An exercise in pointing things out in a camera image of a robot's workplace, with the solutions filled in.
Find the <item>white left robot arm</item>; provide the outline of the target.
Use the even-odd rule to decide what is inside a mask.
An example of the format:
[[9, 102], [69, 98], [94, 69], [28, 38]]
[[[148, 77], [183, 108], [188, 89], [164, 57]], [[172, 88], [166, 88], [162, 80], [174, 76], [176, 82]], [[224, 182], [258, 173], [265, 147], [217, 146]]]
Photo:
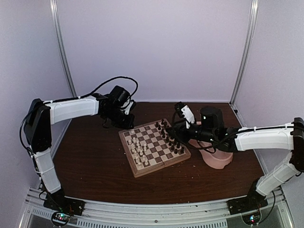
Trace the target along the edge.
[[83, 116], [100, 116], [120, 129], [134, 127], [131, 111], [136, 102], [126, 89], [115, 86], [108, 94], [92, 92], [87, 95], [43, 101], [32, 100], [28, 114], [22, 124], [30, 157], [33, 158], [37, 174], [50, 194], [49, 202], [58, 211], [68, 207], [53, 163], [54, 155], [71, 121]]

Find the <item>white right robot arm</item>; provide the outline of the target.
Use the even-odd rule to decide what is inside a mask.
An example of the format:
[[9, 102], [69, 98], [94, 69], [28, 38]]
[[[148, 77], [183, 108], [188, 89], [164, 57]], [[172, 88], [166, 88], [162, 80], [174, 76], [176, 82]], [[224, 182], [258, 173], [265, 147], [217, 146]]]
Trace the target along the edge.
[[275, 188], [304, 172], [304, 120], [301, 117], [277, 126], [226, 127], [222, 111], [212, 106], [200, 109], [200, 123], [188, 105], [178, 102], [174, 106], [172, 124], [166, 130], [177, 142], [189, 145], [190, 140], [207, 143], [194, 146], [208, 153], [279, 152], [277, 165], [255, 180], [244, 198], [246, 209], [254, 209]]

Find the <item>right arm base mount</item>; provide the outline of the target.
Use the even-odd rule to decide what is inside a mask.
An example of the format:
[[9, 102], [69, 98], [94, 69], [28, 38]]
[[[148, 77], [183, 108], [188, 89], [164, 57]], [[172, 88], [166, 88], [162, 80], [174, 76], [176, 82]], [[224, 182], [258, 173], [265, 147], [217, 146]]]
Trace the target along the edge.
[[257, 202], [255, 199], [250, 199], [248, 196], [245, 196], [241, 198], [230, 199], [227, 201], [227, 205], [230, 215], [235, 215], [266, 207], [268, 205], [268, 202], [266, 199], [262, 199], [261, 201]]

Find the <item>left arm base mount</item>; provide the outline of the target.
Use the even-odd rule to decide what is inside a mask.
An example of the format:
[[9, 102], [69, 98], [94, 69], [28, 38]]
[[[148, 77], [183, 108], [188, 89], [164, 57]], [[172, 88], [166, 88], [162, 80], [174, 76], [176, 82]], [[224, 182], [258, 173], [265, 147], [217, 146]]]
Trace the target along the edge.
[[69, 215], [81, 216], [85, 208], [85, 202], [78, 199], [65, 198], [64, 203], [55, 203], [51, 199], [46, 199], [43, 206], [55, 211], [61, 211]]

